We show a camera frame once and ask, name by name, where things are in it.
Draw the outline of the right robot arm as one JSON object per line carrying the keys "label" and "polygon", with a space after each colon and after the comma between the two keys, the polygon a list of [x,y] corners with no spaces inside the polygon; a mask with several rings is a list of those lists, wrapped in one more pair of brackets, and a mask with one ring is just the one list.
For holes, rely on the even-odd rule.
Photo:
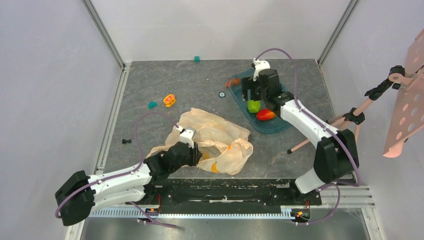
{"label": "right robot arm", "polygon": [[319,119],[296,96],[284,91],[275,69],[256,71],[253,76],[242,78],[240,84],[244,101],[262,101],[268,110],[299,130],[315,147],[313,167],[297,177],[288,191],[293,203],[302,204],[311,191],[358,172],[354,133]]}

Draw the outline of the orange plastic bag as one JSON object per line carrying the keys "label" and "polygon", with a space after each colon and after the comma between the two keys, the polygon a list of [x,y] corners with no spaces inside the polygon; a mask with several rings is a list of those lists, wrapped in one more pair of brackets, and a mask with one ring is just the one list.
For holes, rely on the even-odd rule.
{"label": "orange plastic bag", "polygon": [[191,108],[180,115],[177,125],[195,130],[193,140],[202,154],[198,169],[236,175],[253,154],[248,129],[205,110]]}

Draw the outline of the yellow butterfly toy block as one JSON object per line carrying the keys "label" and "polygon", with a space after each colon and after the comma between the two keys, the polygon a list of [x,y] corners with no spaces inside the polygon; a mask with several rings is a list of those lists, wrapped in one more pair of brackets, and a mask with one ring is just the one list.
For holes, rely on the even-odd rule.
{"label": "yellow butterfly toy block", "polygon": [[163,99],[163,104],[168,108],[174,105],[175,103],[176,103],[176,97],[174,94],[169,94]]}

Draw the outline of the orange curved toy piece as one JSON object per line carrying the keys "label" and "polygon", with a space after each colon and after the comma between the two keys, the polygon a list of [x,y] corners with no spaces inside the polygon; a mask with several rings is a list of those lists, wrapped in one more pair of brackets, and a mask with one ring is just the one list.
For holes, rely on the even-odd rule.
{"label": "orange curved toy piece", "polygon": [[229,81],[226,82],[225,87],[229,88],[229,87],[233,87],[233,86],[237,86],[240,84],[240,79],[239,78],[232,78]]}

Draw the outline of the aluminium rail frame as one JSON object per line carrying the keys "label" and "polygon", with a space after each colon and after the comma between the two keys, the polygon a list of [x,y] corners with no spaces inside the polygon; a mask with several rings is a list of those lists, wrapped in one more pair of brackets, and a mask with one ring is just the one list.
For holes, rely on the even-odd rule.
{"label": "aluminium rail frame", "polygon": [[200,140],[200,131],[186,124],[177,123],[174,128],[177,142],[153,155],[141,157],[139,163],[106,174],[87,175],[84,171],[74,173],[58,190],[55,216],[65,226],[84,221],[91,214],[103,209],[127,203],[138,210],[150,224],[158,223],[158,212],[146,212],[142,205],[157,200],[164,207],[193,203],[194,218],[265,218],[283,217],[292,220],[284,205],[301,205],[318,197],[329,187],[339,188],[346,174],[359,172],[357,155],[358,131],[343,128],[344,122],[359,125],[363,119],[364,103],[353,108],[335,122],[319,119],[298,99],[296,92],[283,90],[278,73],[268,61],[257,56],[253,59],[251,76],[240,79],[243,101],[258,101],[278,118],[299,130],[315,147],[313,167],[292,180],[287,187],[242,187],[237,195],[230,187],[218,187],[212,194],[222,194],[221,200],[207,195],[204,187],[156,185],[183,166],[196,167],[202,157],[200,147],[210,142]]}

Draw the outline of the green fake fruit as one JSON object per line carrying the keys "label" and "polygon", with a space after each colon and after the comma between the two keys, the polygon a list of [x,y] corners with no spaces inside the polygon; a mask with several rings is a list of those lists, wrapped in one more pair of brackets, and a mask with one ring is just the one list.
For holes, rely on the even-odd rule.
{"label": "green fake fruit", "polygon": [[247,110],[249,113],[256,114],[262,108],[260,100],[248,100],[247,101]]}

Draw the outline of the red orange fake fruit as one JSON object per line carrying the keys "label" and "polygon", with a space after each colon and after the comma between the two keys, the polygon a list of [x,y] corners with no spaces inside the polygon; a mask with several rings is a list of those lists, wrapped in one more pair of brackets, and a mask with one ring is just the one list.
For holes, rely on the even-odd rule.
{"label": "red orange fake fruit", "polygon": [[256,119],[259,121],[269,121],[276,118],[277,115],[267,108],[261,109],[256,113]]}

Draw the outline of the pink tripod stand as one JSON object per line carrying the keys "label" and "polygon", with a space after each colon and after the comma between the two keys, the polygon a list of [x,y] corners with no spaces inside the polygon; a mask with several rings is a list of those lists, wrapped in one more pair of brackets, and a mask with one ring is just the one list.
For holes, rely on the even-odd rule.
{"label": "pink tripod stand", "polygon": [[364,111],[383,95],[389,88],[398,91],[389,133],[386,138],[383,156],[387,158],[396,158],[401,155],[405,140],[410,134],[410,107],[411,103],[407,100],[410,93],[410,85],[414,81],[413,74],[405,70],[404,67],[396,65],[390,69],[387,79],[377,87],[368,90],[365,93],[366,100],[357,108],[351,110],[343,116],[330,119],[328,122],[339,130],[345,130],[350,123],[355,123],[354,142],[359,136],[360,124],[365,120]]}

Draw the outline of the teal transparent plastic tub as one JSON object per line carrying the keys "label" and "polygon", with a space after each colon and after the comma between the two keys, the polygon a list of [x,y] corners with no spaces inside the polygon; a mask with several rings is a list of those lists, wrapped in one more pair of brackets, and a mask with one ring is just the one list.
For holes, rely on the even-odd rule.
{"label": "teal transparent plastic tub", "polygon": [[[230,77],[229,80],[233,78],[239,78],[240,80],[242,78],[252,77],[254,74],[254,69],[249,68],[243,72],[237,73]],[[228,88],[230,94],[234,98],[235,102],[239,106],[240,110],[244,114],[244,116],[247,118],[247,120],[251,123],[251,125],[254,127],[255,130],[257,130],[261,134],[276,134],[280,133],[282,131],[285,131],[286,129],[292,127],[290,123],[287,121],[284,121],[280,117],[276,117],[274,119],[268,120],[268,121],[259,121],[256,118],[256,113],[250,113],[247,108],[247,101],[243,101],[242,99],[242,86],[241,84],[235,85]]]}

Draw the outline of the black base frame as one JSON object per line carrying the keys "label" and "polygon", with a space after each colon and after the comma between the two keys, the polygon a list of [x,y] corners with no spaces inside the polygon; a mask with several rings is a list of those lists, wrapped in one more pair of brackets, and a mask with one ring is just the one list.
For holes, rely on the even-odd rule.
{"label": "black base frame", "polygon": [[294,179],[284,178],[168,178],[146,185],[142,205],[185,202],[265,203],[271,206],[320,206],[320,193],[300,193]]}

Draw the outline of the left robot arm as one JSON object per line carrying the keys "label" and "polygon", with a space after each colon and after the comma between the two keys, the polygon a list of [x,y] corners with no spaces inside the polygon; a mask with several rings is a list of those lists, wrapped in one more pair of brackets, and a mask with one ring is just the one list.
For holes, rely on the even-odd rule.
{"label": "left robot arm", "polygon": [[141,200],[151,204],[157,198],[155,182],[167,179],[183,166],[195,167],[201,157],[197,144],[190,147],[179,141],[168,150],[121,170],[99,175],[77,171],[54,194],[55,217],[68,227],[103,208]]}

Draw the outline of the teal triangular block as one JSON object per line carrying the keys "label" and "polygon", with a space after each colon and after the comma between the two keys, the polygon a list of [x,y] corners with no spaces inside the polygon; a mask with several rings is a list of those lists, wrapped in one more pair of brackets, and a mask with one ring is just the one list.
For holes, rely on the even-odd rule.
{"label": "teal triangular block", "polygon": [[150,101],[149,103],[148,103],[148,105],[147,105],[147,107],[149,108],[149,109],[153,109],[153,108],[155,108],[155,107],[157,107],[158,106],[158,103],[156,102],[156,101]]}

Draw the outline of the round black white disc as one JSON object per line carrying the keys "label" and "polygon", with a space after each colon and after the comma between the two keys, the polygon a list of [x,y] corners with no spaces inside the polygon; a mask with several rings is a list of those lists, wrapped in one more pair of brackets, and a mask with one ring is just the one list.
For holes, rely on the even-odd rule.
{"label": "round black white disc", "polygon": [[218,96],[219,96],[220,98],[225,98],[225,97],[226,97],[226,93],[225,93],[225,92],[223,92],[223,91],[221,91],[221,92],[219,92]]}

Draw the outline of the pink perforated panel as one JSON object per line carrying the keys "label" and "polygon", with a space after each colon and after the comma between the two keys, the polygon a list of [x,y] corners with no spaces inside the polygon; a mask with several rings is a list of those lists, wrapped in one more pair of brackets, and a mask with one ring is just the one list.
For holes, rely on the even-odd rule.
{"label": "pink perforated panel", "polygon": [[398,157],[406,140],[424,128],[423,30],[408,48],[403,68],[402,73],[388,77],[397,97],[383,151],[387,158]]}

